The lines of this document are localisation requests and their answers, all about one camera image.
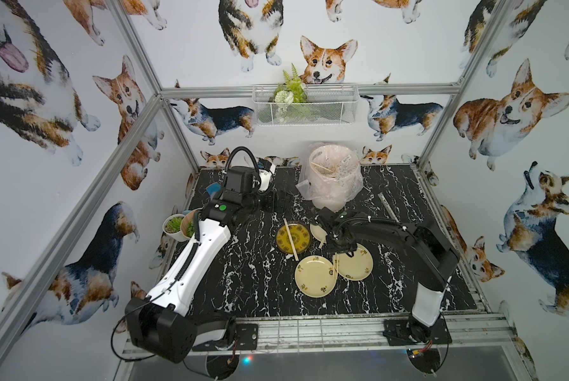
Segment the bare wooden chopsticks pair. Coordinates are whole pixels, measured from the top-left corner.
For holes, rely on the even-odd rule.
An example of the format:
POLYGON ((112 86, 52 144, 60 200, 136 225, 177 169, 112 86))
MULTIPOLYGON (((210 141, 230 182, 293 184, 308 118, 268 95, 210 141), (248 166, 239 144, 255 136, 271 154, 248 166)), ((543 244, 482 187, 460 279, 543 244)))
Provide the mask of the bare wooden chopsticks pair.
POLYGON ((286 220, 286 218, 283 218, 283 221, 284 221, 284 227, 285 227, 285 229, 286 229, 286 232, 287 232, 287 235, 288 235, 288 238, 289 238, 289 243, 290 243, 290 245, 291 245, 291 247, 292 247, 292 252, 293 252, 294 258, 295 258, 296 261, 299 262, 299 257, 298 257, 298 254, 297 254, 297 249, 296 249, 295 243, 294 243, 294 241, 293 241, 293 239, 292 239, 292 234, 291 234, 291 231, 290 231, 290 228, 289 228, 289 223, 288 223, 288 221, 286 220))

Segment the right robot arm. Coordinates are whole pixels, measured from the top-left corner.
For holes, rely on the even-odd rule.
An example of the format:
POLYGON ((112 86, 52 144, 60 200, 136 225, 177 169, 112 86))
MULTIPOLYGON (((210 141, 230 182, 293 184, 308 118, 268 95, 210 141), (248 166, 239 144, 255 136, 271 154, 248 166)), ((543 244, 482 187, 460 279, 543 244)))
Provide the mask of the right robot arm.
POLYGON ((428 343, 441 316, 441 306, 459 255, 441 228, 430 223, 403 223, 354 211, 319 210, 315 223, 327 234, 327 251, 351 255, 360 241, 381 244, 419 260, 412 312, 403 341, 428 343))

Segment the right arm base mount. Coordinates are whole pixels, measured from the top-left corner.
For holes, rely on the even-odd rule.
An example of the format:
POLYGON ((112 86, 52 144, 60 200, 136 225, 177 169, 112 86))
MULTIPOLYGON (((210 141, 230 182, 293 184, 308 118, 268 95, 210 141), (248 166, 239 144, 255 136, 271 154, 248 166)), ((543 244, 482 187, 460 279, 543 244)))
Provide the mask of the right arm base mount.
POLYGON ((451 344, 452 338, 446 322, 439 318, 432 327, 425 327, 413 318, 386 319, 382 335, 391 346, 451 344))

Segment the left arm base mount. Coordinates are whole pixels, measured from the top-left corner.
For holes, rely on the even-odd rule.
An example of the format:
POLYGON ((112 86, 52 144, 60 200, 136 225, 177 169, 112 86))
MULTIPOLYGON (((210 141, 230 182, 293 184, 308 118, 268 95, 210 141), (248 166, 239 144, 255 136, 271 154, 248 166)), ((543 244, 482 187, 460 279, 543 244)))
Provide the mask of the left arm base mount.
POLYGON ((209 341, 196 345, 194 352, 232 352, 234 347, 240 350, 255 350, 258 348, 259 325, 251 323, 236 324, 227 330, 226 336, 220 341, 209 341))

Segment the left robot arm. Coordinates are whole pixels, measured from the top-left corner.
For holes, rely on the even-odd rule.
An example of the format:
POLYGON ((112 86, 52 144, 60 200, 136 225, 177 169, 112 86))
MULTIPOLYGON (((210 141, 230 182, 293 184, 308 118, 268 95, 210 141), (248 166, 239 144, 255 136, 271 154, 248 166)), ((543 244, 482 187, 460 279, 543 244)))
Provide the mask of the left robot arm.
POLYGON ((227 162, 219 190, 192 212, 189 243, 145 298, 132 298, 122 318, 132 344, 150 357, 178 364, 193 348, 213 344, 230 349, 237 341, 235 316, 223 312, 192 315, 193 297, 213 260, 249 216, 277 197, 277 166, 251 156, 251 166, 227 162))

